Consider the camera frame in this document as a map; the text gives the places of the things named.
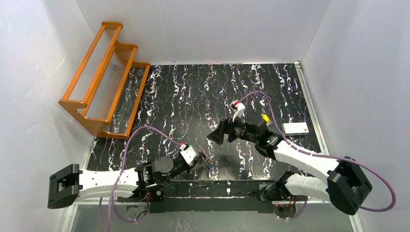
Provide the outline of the yellow key tag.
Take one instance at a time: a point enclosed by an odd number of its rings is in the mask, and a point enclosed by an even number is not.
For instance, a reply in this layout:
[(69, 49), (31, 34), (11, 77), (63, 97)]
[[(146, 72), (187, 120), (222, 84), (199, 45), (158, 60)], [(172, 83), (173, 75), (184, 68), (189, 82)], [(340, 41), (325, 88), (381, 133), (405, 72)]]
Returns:
[(267, 123), (270, 122), (270, 119), (269, 119), (268, 115), (262, 114), (261, 117), (262, 117), (262, 119), (263, 119), (265, 122), (267, 122)]

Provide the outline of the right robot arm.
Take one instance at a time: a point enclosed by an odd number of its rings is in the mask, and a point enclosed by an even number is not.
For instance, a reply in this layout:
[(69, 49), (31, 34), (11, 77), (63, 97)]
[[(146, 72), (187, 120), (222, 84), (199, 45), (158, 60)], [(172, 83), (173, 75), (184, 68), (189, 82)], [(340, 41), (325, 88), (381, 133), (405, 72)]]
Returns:
[(228, 142), (235, 139), (252, 142), (264, 157), (290, 164), (308, 173), (308, 176), (302, 176), (285, 172), (273, 185), (266, 185), (258, 191), (265, 197), (313, 197), (331, 202), (347, 215), (354, 215), (373, 189), (354, 159), (315, 157), (312, 151), (290, 145), (277, 133), (270, 131), (264, 120), (258, 124), (248, 124), (230, 117), (220, 121), (207, 138), (221, 145), (225, 135), (228, 136)]

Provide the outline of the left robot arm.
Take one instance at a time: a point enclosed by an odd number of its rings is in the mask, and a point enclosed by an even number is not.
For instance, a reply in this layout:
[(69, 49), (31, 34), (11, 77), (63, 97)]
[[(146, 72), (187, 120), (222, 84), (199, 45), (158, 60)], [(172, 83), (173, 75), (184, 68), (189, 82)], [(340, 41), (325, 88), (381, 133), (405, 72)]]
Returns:
[(60, 209), (86, 199), (108, 198), (115, 202), (162, 202), (166, 183), (183, 172), (210, 168), (206, 155), (192, 147), (177, 158), (158, 160), (124, 171), (90, 171), (71, 164), (49, 178), (47, 208)]

